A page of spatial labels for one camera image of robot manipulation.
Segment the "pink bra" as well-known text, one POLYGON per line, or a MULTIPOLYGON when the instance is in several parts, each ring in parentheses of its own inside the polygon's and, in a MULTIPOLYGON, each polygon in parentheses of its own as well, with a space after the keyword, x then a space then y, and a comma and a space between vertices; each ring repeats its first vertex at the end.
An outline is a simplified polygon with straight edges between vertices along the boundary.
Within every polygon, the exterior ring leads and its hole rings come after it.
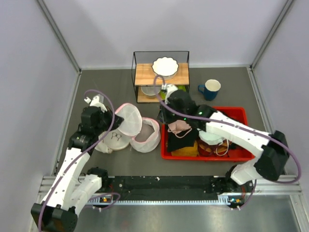
POLYGON ((192 127, 184 120, 176 120, 168 124, 168 132, 173 133, 177 138, 181 139, 192 131, 192 127))

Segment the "white mesh laundry bag pink zipper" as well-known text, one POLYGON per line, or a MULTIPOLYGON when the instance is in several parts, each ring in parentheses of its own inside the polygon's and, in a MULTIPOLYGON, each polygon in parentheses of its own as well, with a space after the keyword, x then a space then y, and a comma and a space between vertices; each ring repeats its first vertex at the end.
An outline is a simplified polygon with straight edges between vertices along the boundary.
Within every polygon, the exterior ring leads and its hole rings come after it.
POLYGON ((130 145, 133 149, 140 153, 149 153, 153 151, 160 143, 160 126, 159 123, 148 117, 142 117, 138 108, 131 103, 122 104, 115 114, 124 118, 124 122, 118 130, 124 135, 130 137, 130 145), (135 141, 135 137, 140 133, 142 124, 148 124, 153 127, 152 135, 142 143, 135 141))

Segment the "taupe grey bra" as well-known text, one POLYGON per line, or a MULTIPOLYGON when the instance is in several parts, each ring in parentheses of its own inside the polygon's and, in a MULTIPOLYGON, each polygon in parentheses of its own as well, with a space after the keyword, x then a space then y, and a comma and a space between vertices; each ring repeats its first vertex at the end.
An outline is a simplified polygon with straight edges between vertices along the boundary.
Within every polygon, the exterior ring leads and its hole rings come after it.
POLYGON ((135 141, 142 143, 145 142, 154 132, 152 126, 143 123, 140 133, 135 137, 135 141))

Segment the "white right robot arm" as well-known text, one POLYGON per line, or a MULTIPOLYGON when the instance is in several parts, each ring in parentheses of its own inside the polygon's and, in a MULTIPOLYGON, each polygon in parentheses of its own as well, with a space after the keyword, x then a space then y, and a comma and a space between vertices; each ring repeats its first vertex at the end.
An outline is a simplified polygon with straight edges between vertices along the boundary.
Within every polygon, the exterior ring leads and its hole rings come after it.
POLYGON ((254 158, 232 167, 227 173, 225 185, 230 191, 237 191, 248 181, 266 179, 277 182, 289 158, 285 135, 252 129, 223 112, 206 104, 196 104, 189 93, 168 85, 166 97, 160 101, 158 119, 168 131, 167 151, 195 150, 201 140, 211 147, 217 145, 208 139, 230 142, 247 150, 254 158))

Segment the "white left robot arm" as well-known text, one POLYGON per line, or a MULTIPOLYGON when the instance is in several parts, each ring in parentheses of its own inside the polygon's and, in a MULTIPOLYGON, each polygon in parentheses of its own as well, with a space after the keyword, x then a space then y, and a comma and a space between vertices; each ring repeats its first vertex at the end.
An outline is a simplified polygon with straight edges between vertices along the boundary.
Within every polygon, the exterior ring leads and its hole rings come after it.
POLYGON ((62 166, 41 203, 34 203, 31 215, 40 232, 72 232, 78 216, 92 195, 106 191, 109 179, 106 171, 95 169, 86 175, 77 188, 78 177, 90 159, 95 146, 111 130, 123 122, 114 108, 88 106, 81 113, 81 123, 70 137, 62 166))

